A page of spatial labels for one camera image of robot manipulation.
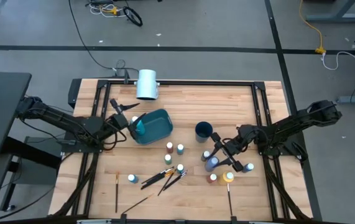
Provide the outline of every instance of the teal bowl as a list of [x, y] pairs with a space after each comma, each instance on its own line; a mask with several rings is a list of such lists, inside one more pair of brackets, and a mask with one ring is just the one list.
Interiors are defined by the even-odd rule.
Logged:
[[166, 138], [173, 131], [172, 121], [164, 109], [147, 113], [141, 121], [144, 125], [145, 133], [137, 136], [136, 142], [142, 145]]

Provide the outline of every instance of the table leg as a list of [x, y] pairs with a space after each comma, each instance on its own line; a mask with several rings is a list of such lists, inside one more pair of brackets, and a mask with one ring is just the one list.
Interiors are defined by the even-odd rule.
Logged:
[[9, 153], [39, 164], [58, 169], [61, 158], [7, 137], [2, 146], [2, 153]]

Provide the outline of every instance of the yellow cable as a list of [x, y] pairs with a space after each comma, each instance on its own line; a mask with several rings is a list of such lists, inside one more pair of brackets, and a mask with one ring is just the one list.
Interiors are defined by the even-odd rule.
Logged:
[[309, 24], [302, 16], [302, 5], [303, 5], [303, 0], [300, 1], [300, 7], [299, 7], [299, 16], [300, 18], [302, 19], [302, 21], [307, 24], [309, 27], [311, 27], [312, 29], [316, 30], [319, 35], [320, 35], [320, 47], [318, 47], [317, 49], [315, 49], [315, 52], [316, 53], [319, 53], [319, 54], [323, 54], [326, 52], [326, 50], [324, 49], [323, 47], [323, 40], [322, 40], [322, 33], [319, 29], [313, 27], [311, 24]]

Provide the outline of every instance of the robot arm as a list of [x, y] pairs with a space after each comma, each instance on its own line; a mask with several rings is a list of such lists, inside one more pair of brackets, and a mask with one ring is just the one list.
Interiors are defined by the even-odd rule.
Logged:
[[88, 147], [103, 148], [105, 139], [124, 128], [128, 128], [131, 136], [135, 139], [137, 136], [135, 132], [137, 123], [145, 115], [141, 115], [134, 123], [129, 124], [122, 112], [137, 106], [138, 103], [123, 106], [118, 105], [114, 99], [110, 102], [118, 113], [112, 114], [105, 120], [96, 116], [87, 118], [71, 116], [47, 106], [39, 97], [25, 97], [19, 103], [16, 113], [17, 117], [22, 121], [25, 119], [41, 119], [72, 133], [78, 142]]

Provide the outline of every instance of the paintbrush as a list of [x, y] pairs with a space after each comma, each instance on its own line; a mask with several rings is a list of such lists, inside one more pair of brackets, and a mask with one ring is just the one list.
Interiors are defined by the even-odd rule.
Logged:
[[169, 168], [169, 169], [165, 169], [164, 171], [160, 172], [159, 174], [156, 174], [155, 176], [150, 177], [148, 180], [143, 181], [143, 183], [141, 183], [141, 184], [144, 184], [144, 183], [146, 183], [146, 182], [148, 182], [148, 181], [150, 181], [150, 180], [152, 180], [152, 179], [154, 179], [154, 178], [156, 178], [156, 177], [160, 177], [163, 173], [166, 173], [166, 172], [172, 170], [173, 168], [174, 168], [174, 166], [172, 166], [172, 167]]
[[229, 183], [227, 183], [227, 191], [228, 191], [229, 212], [232, 216], [233, 215], [233, 208], [231, 207], [231, 196], [229, 194]]
[[116, 188], [115, 188], [115, 213], [118, 212], [118, 182], [119, 182], [119, 172], [116, 173]]
[[168, 172], [166, 172], [166, 173], [161, 174], [159, 177], [153, 178], [152, 180], [148, 181], [144, 186], [142, 186], [142, 187], [141, 187], [141, 190], [144, 189], [144, 188], [146, 188], [146, 187], [151, 186], [152, 184], [154, 184], [154, 183], [156, 183], [156, 182], [162, 180], [162, 179], [165, 178], [165, 177], [168, 177], [169, 175], [172, 174], [172, 172], [173, 172], [173, 171], [168, 171]]
[[176, 183], [178, 180], [180, 180], [182, 177], [184, 177], [187, 174], [186, 170], [184, 173], [180, 174], [178, 177], [176, 177], [176, 179], [174, 179], [173, 181], [171, 181], [170, 184], [168, 184], [166, 187], [164, 187], [164, 190], [168, 189], [170, 186], [172, 186], [174, 183]]
[[132, 207], [128, 208], [126, 211], [124, 211], [122, 214], [125, 214], [126, 212], [128, 212], [130, 209], [138, 206], [140, 203], [142, 203], [143, 201], [147, 200], [148, 198], [150, 198], [153, 194], [150, 194], [148, 197], [146, 197], [145, 199], [141, 200], [140, 202], [137, 202], [135, 205], [133, 205]]
[[165, 186], [167, 185], [167, 183], [169, 183], [170, 179], [173, 177], [174, 173], [176, 173], [177, 168], [172, 172], [172, 174], [170, 174], [169, 178], [166, 180], [164, 186], [160, 189], [158, 196], [160, 195], [160, 193], [162, 192], [162, 190], [165, 188]]

